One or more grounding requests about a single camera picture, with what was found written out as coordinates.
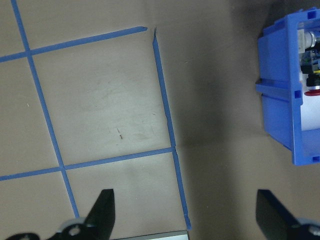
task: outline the gray floor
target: gray floor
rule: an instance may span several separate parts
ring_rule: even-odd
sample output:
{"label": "gray floor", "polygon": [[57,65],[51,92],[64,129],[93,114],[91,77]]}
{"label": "gray floor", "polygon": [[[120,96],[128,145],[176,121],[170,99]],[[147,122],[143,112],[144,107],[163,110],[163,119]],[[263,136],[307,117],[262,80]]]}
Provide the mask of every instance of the gray floor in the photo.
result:
{"label": "gray floor", "polygon": [[[21,6],[26,13],[37,13],[34,7],[37,3],[37,0],[23,1]],[[291,163],[291,152],[264,132],[261,97],[255,91],[259,80],[257,39],[262,29],[285,14],[300,8],[320,7],[319,3],[310,0],[123,1],[113,6],[114,16],[109,16],[108,21],[114,24],[105,24],[103,28],[102,7],[97,7],[100,11],[96,15],[77,15],[77,11],[92,10],[88,2],[82,1],[76,3],[78,8],[71,5],[64,9],[65,17],[71,21],[60,29],[60,35],[53,33],[64,19],[59,16],[57,24],[53,19],[63,1],[47,3],[48,12],[41,12],[43,16],[40,16],[52,15],[45,22],[50,24],[47,30],[32,17],[24,19],[34,26],[26,29],[27,34],[34,36],[30,39],[32,48],[120,27],[157,28],[193,226],[189,232],[192,240],[264,239],[255,221],[259,188],[272,190],[295,216],[320,220],[320,165],[297,167]],[[119,25],[112,21],[113,17],[117,19],[117,11],[126,15]],[[82,26],[79,31],[74,29],[77,25]],[[37,31],[46,31],[47,35],[41,39]]]}

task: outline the scuff mark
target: scuff mark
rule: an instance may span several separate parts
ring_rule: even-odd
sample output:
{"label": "scuff mark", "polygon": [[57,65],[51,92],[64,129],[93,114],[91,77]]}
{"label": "scuff mark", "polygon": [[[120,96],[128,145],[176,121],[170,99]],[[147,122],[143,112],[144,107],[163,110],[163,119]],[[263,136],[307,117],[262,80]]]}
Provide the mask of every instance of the scuff mark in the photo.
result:
{"label": "scuff mark", "polygon": [[122,137],[122,134],[121,134],[121,132],[120,132],[119,128],[116,128],[116,130],[118,131],[118,133],[119,133],[119,136],[120,136],[121,140],[123,140],[124,138]]}

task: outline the blue plastic bin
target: blue plastic bin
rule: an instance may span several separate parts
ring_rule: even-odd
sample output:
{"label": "blue plastic bin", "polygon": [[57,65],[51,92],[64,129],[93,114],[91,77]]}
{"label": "blue plastic bin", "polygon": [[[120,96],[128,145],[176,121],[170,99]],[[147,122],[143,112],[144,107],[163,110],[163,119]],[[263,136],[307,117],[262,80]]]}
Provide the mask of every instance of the blue plastic bin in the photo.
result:
{"label": "blue plastic bin", "polygon": [[263,37],[258,40],[261,83],[256,90],[262,93],[265,131],[292,151],[295,165],[307,165],[320,161],[320,128],[302,130],[300,29],[319,31],[320,10],[300,10],[263,30]]}

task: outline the white component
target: white component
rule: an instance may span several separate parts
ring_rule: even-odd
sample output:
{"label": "white component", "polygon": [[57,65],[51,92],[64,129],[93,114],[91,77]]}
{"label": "white component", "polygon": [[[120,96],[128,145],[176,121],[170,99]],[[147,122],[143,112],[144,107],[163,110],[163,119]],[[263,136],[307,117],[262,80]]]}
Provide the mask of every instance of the white component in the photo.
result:
{"label": "white component", "polygon": [[313,48],[316,45],[316,36],[313,31],[305,32],[304,29],[298,30],[298,52],[303,54],[305,49]]}
{"label": "white component", "polygon": [[316,36],[313,31],[304,33],[304,48],[313,48],[316,45]]}
{"label": "white component", "polygon": [[147,236],[130,237],[119,240],[189,240],[187,231],[173,231]]}
{"label": "white component", "polygon": [[[308,74],[302,74],[302,92],[308,91],[306,86]],[[303,104],[301,111],[301,130],[307,131],[312,129],[320,129],[320,96],[306,96],[302,94]]]}
{"label": "white component", "polygon": [[298,51],[299,54],[303,54],[305,52],[305,30],[298,30]]}

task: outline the blue tape line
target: blue tape line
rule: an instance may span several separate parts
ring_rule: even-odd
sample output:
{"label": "blue tape line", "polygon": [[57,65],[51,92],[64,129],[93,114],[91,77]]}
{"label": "blue tape line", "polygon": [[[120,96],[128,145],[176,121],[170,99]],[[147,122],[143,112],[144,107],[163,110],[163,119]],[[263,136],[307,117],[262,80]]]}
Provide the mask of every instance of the blue tape line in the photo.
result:
{"label": "blue tape line", "polygon": [[183,185],[183,182],[182,182],[182,176],[181,176],[181,170],[180,170],[180,164],[179,164],[179,157],[178,157],[176,148],[174,148],[174,151],[172,151],[172,156],[173,156],[176,180],[177,180],[177,183],[178,183],[178,188],[179,188],[179,193],[180,193],[180,199],[181,199],[181,204],[182,204],[182,210],[183,210],[184,220],[185,220],[185,224],[186,224],[186,229],[187,230],[191,230],[192,226],[191,226],[190,219],[188,217],[187,201],[186,201],[186,196],[185,196],[184,185]]}
{"label": "blue tape line", "polygon": [[153,45],[153,51],[154,51],[156,70],[158,73],[159,84],[160,84],[160,89],[161,89],[161,96],[162,96],[162,101],[163,101],[164,112],[165,112],[165,116],[167,119],[167,126],[168,126],[171,147],[173,149],[172,156],[173,156],[175,174],[176,174],[176,179],[177,179],[177,183],[178,183],[179,194],[180,194],[180,199],[181,199],[181,204],[182,204],[182,210],[183,210],[183,214],[184,214],[186,228],[188,230],[191,230],[192,227],[191,227],[190,219],[188,217],[187,201],[186,201],[184,186],[183,186],[183,182],[182,182],[181,170],[180,170],[180,165],[179,165],[179,158],[178,158],[178,154],[177,154],[177,150],[176,150],[176,140],[175,140],[174,127],[172,124],[172,119],[171,119],[171,114],[170,114],[169,101],[168,101],[166,85],[165,85],[165,77],[164,77],[164,73],[163,73],[163,69],[162,69],[162,63],[161,63],[161,58],[160,58],[159,45],[158,45],[158,41],[157,41],[157,37],[156,37],[156,31],[154,32],[154,39],[153,39],[152,45]]}
{"label": "blue tape line", "polygon": [[15,59],[22,59],[22,58],[25,58],[26,56],[27,54],[25,52],[18,52],[11,55],[0,56],[0,63],[15,60]]}
{"label": "blue tape line", "polygon": [[147,29],[148,28],[144,27],[144,26],[136,26],[136,27],[132,27],[129,29],[120,30],[120,31],[114,31],[114,32],[109,32],[109,33],[105,33],[105,34],[101,34],[101,35],[80,38],[77,40],[61,42],[58,44],[33,49],[33,50],[31,50],[31,54],[32,55],[43,54],[43,53],[47,53],[50,51],[65,49],[65,48],[74,47],[74,46],[78,46],[78,45],[82,45],[82,44],[88,44],[88,43],[98,42],[98,41],[102,41],[102,40],[118,38],[118,37],[130,35],[130,34],[144,32]]}
{"label": "blue tape line", "polygon": [[152,151],[144,151],[144,152],[133,153],[133,154],[123,155],[123,156],[109,157],[109,158],[95,160],[95,161],[87,161],[87,162],[70,164],[70,165],[66,165],[65,169],[71,170],[71,169],[85,168],[85,167],[90,167],[94,165],[108,164],[108,163],[129,160],[129,159],[143,158],[143,157],[157,155],[157,154],[171,153],[172,151],[173,149],[171,147],[152,150]]}
{"label": "blue tape line", "polygon": [[18,28],[19,28],[20,36],[21,36],[21,39],[22,39],[22,42],[23,42],[23,46],[24,46],[24,49],[25,49],[26,57],[28,59],[28,63],[29,63],[29,66],[30,66],[30,70],[31,70],[31,73],[32,73],[33,80],[34,80],[35,88],[36,88],[36,91],[38,93],[38,97],[39,97],[39,100],[40,100],[40,104],[41,104],[41,107],[42,107],[42,111],[43,111],[43,114],[44,114],[46,125],[47,125],[48,130],[49,130],[49,134],[50,134],[50,137],[51,137],[51,141],[52,141],[52,144],[53,144],[55,155],[56,155],[57,161],[59,163],[59,168],[60,168],[61,173],[62,173],[62,177],[63,177],[64,183],[65,183],[65,187],[66,187],[66,190],[67,190],[67,193],[68,193],[71,205],[72,205],[72,209],[73,209],[74,215],[75,215],[76,218],[78,218],[79,217],[79,212],[78,212],[78,209],[77,209],[77,206],[76,206],[74,195],[73,195],[72,190],[71,190],[71,186],[70,186],[70,183],[69,183],[69,180],[68,180],[68,176],[67,176],[67,173],[66,173],[66,170],[65,170],[65,166],[64,166],[64,163],[63,163],[63,160],[62,160],[62,157],[61,157],[61,153],[60,153],[60,150],[59,150],[58,142],[57,142],[56,135],[55,135],[55,132],[54,132],[54,127],[53,127],[51,119],[50,119],[50,115],[49,115],[47,104],[46,104],[46,101],[45,101],[45,97],[44,97],[44,94],[43,94],[43,91],[42,91],[42,88],[41,88],[41,85],[40,85],[40,81],[39,81],[39,77],[38,77],[37,70],[36,70],[36,67],[35,67],[35,63],[34,63],[34,60],[32,58],[31,52],[30,52],[30,47],[29,47],[27,35],[26,35],[26,32],[25,32],[24,25],[22,23],[22,19],[21,19],[21,15],[20,15],[20,12],[19,12],[18,5],[17,5],[17,1],[16,0],[11,0],[11,4],[12,4],[12,8],[13,8],[13,12],[14,12],[14,15],[15,15],[15,19],[16,19],[16,22],[17,22],[17,25],[18,25]]}
{"label": "blue tape line", "polygon": [[170,143],[171,143],[171,147],[175,147],[176,140],[175,140],[175,134],[174,134],[174,127],[173,127],[172,119],[171,119],[169,101],[168,101],[166,85],[165,85],[165,77],[164,77],[164,73],[162,70],[159,45],[158,45],[158,41],[157,41],[156,36],[154,36],[152,45],[153,45],[153,51],[154,51],[156,70],[158,72],[158,78],[159,78],[162,102],[163,102],[163,107],[164,107],[164,113],[166,116],[166,124],[168,126],[168,131],[169,131]]}
{"label": "blue tape line", "polygon": [[36,171],[27,171],[27,172],[16,173],[16,174],[11,174],[6,176],[0,176],[0,181],[20,179],[20,178],[31,177],[31,176],[41,175],[41,174],[49,174],[49,173],[54,173],[59,171],[60,171],[60,167],[52,167],[52,168],[36,170]]}

